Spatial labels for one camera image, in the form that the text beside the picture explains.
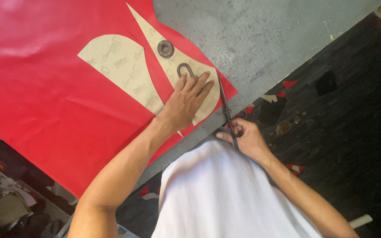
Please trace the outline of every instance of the dark floor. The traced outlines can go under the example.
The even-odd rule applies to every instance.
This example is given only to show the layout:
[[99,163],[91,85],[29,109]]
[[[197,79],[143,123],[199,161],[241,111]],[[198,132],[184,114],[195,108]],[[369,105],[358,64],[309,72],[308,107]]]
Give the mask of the dark floor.
[[[285,164],[306,168],[299,178],[349,221],[370,214],[361,237],[381,237],[381,24],[374,14],[334,40],[258,99],[246,116],[257,122],[271,151]],[[148,183],[155,191],[161,175]],[[118,209],[117,221],[150,237],[158,199],[140,189]]]

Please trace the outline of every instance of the beige paper pattern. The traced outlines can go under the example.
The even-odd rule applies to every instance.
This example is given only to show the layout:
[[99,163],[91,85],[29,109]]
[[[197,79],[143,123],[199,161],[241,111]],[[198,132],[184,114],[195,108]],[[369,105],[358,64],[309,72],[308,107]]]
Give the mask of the beige paper pattern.
[[77,56],[155,115],[163,109],[146,66],[144,48],[135,41],[122,35],[102,35],[91,40]]
[[[168,80],[170,80],[173,88],[176,88],[176,85],[179,81],[177,67],[181,63],[187,63],[190,66],[194,76],[201,76],[205,71],[208,70],[211,72],[211,75],[207,79],[207,83],[211,80],[214,80],[215,85],[209,92],[207,98],[204,100],[200,109],[196,112],[195,117],[192,120],[193,125],[198,124],[200,121],[209,116],[209,114],[214,110],[220,98],[220,85],[215,68],[200,63],[191,57],[188,57],[176,47],[174,48],[174,53],[170,58],[164,58],[160,56],[157,50],[157,46],[158,43],[161,40],[165,40],[165,38],[160,33],[158,33],[145,19],[143,19],[139,13],[137,13],[129,4],[128,6],[136,21],[138,22],[140,29],[148,40],[148,43],[151,45],[152,51],[157,57],[158,62],[160,62],[160,65],[163,68],[164,73],[166,73]],[[187,72],[185,67],[181,68],[181,73],[183,72]]]

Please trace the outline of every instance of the table surface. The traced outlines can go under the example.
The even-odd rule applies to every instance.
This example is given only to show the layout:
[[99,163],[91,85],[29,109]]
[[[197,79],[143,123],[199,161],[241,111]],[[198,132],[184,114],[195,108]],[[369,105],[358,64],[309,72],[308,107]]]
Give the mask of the table surface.
[[[228,102],[235,115],[371,13],[381,0],[153,0],[153,4],[158,21],[198,46],[237,89]],[[215,111],[148,166],[135,189],[225,121],[222,109]]]

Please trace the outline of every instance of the u-shaped metal weight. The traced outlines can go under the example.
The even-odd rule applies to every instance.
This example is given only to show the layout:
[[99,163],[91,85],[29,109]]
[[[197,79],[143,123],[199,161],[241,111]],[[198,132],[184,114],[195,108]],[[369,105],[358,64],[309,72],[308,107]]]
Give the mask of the u-shaped metal weight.
[[182,74],[180,73],[180,68],[182,68],[182,67],[186,67],[188,69],[188,71],[189,71],[190,77],[193,77],[193,72],[192,72],[191,67],[189,66],[189,64],[187,64],[187,63],[181,63],[177,67],[177,74],[179,75],[179,78],[182,76]]

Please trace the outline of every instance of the scissors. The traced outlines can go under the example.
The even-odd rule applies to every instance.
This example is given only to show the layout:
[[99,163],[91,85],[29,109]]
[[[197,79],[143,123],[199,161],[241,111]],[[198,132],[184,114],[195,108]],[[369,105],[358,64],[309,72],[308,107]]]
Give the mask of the scissors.
[[[182,76],[182,74],[180,73],[180,68],[182,68],[182,67],[186,67],[189,71],[190,76],[191,77],[193,76],[193,72],[190,69],[191,67],[189,67],[189,65],[187,63],[181,63],[177,67],[177,74],[179,75],[179,77]],[[227,119],[227,123],[229,123],[229,129],[230,129],[230,134],[232,135],[233,144],[235,145],[235,149],[239,150],[239,147],[237,146],[236,134],[235,134],[235,132],[233,130],[233,126],[232,126],[232,117],[230,116],[230,113],[232,111],[229,109],[229,105],[227,105],[226,95],[224,94],[223,85],[221,84],[220,76],[218,73],[217,73],[217,78],[219,79],[220,94],[221,94],[221,98],[223,99],[223,104],[224,104],[224,114],[225,114],[225,117]]]

